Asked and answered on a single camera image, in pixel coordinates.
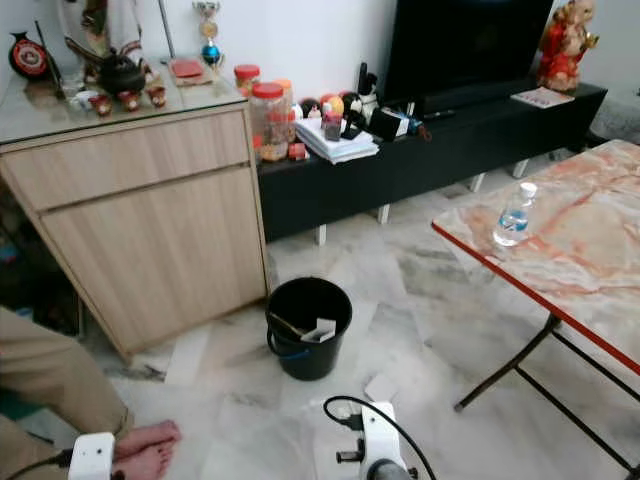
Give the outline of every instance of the beige pants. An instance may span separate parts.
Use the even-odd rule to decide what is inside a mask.
[[[49,407],[83,433],[112,432],[122,438],[133,425],[133,415],[80,345],[2,307],[0,388]],[[56,453],[0,415],[0,480]],[[20,480],[66,478],[65,470],[43,467]]]

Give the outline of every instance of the black bucket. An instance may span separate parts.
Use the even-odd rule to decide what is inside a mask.
[[[292,377],[318,380],[333,370],[351,314],[349,297],[331,282],[306,277],[283,283],[267,304],[269,348]],[[334,320],[336,335],[322,343],[304,342],[275,316],[302,331],[315,329],[318,318]]]

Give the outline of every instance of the tv screen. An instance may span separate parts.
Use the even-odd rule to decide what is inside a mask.
[[[553,0],[398,0],[385,103],[527,75]]]

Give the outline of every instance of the person's foot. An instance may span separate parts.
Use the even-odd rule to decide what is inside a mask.
[[[138,453],[145,447],[158,443],[175,443],[182,439],[178,425],[173,420],[149,427],[140,427],[131,430],[122,440],[116,443],[114,456],[116,460],[129,457]]]
[[[171,463],[173,442],[147,447],[113,464],[112,472],[122,472],[126,480],[158,480]]]

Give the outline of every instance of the white table leg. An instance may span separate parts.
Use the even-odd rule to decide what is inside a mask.
[[[319,247],[327,243],[327,224],[320,225],[316,228],[316,245]]]
[[[476,175],[475,177],[473,177],[471,179],[469,190],[471,190],[473,193],[476,193],[478,190],[480,190],[480,186],[482,185],[482,181],[484,180],[485,175],[486,173],[481,173],[480,175]]]
[[[390,204],[385,204],[378,208],[378,223],[385,225],[389,221],[389,207]]]
[[[529,163],[529,159],[521,160],[513,167],[513,178],[522,178],[524,175],[524,170],[527,168],[527,163]]]

